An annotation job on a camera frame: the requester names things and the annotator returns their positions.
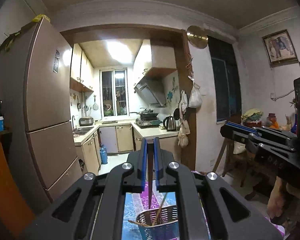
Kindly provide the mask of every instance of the countertop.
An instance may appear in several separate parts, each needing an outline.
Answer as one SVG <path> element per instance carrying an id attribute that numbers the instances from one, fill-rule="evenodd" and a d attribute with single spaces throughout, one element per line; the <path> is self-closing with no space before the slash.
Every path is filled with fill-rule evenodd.
<path id="1" fill-rule="evenodd" d="M 179 131 L 167 131 L 167 130 L 161 130 L 159 127 L 150 127 L 150 128 L 143 128 L 141 129 L 139 126 L 136 125 L 135 119 L 131 120 L 121 120 L 117 123 L 107 123 L 102 124 L 102 121 L 97 122 L 95 125 L 89 125 L 89 126 L 80 126 L 82 127 L 93 127 L 89 132 L 87 132 L 85 135 L 80 135 L 78 137 L 74 137 L 74 145 L 75 146 L 81 146 L 92 134 L 95 133 L 96 130 L 100 127 L 109 127 L 109 126 L 118 126 L 118 125 L 132 125 L 134 130 L 136 130 L 143 138 L 146 138 L 146 140 L 154 139 L 155 137 L 159 138 L 166 138 L 166 137 L 173 137 L 178 136 Z"/>

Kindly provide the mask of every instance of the refrigerator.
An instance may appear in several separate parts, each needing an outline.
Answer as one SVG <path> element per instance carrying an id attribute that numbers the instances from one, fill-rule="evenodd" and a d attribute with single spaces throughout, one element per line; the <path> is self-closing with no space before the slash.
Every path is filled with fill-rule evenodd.
<path id="1" fill-rule="evenodd" d="M 8 164 L 36 214 L 82 176 L 70 121 L 71 50 L 43 19 L 0 52 L 0 100 L 12 130 Z"/>

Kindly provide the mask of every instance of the wooden door frame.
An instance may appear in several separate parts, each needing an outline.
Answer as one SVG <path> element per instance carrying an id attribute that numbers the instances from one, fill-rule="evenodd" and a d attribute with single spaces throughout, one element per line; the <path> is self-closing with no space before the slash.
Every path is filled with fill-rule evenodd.
<path id="1" fill-rule="evenodd" d="M 61 32 L 61 34 L 72 47 L 75 43 L 107 39 L 156 39 L 172 42 L 176 56 L 179 87 L 190 96 L 192 82 L 188 75 L 192 70 L 192 65 L 190 64 L 189 69 L 185 68 L 189 63 L 188 54 L 190 53 L 185 30 L 143 24 L 106 24 L 76 28 Z M 188 123 L 191 133 L 188 135 L 188 145 L 182 149 L 181 163 L 194 170 L 197 142 L 196 111 L 194 108 L 188 108 L 187 111 L 190 113 Z"/>

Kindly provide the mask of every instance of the electric kettle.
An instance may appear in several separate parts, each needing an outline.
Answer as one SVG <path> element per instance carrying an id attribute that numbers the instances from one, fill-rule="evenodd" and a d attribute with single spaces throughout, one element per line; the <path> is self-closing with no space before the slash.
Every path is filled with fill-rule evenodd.
<path id="1" fill-rule="evenodd" d="M 168 116 L 165 119 L 163 119 L 163 126 L 167 131 L 176 131 L 176 120 L 173 118 L 173 116 Z"/>

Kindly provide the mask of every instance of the metal bolt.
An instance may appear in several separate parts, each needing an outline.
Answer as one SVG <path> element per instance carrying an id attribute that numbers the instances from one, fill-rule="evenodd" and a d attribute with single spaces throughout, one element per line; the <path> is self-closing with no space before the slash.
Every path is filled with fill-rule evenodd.
<path id="1" fill-rule="evenodd" d="M 177 162 L 170 162 L 169 163 L 169 167 L 170 168 L 172 168 L 172 169 L 177 169 L 177 168 L 179 168 L 179 163 L 177 163 Z"/>
<path id="2" fill-rule="evenodd" d="M 91 172 L 87 172 L 86 174 L 84 174 L 83 178 L 85 180 L 92 180 L 94 178 L 94 174 Z"/>
<path id="3" fill-rule="evenodd" d="M 216 180 L 217 177 L 218 177 L 218 175 L 217 175 L 216 173 L 214 173 L 214 172 L 209 172 L 209 173 L 207 174 L 207 177 L 208 177 L 208 179 L 210 179 L 210 180 Z"/>
<path id="4" fill-rule="evenodd" d="M 124 168 L 125 170 L 130 170 L 132 168 L 132 164 L 131 163 L 124 163 L 124 164 L 122 164 L 122 168 Z"/>

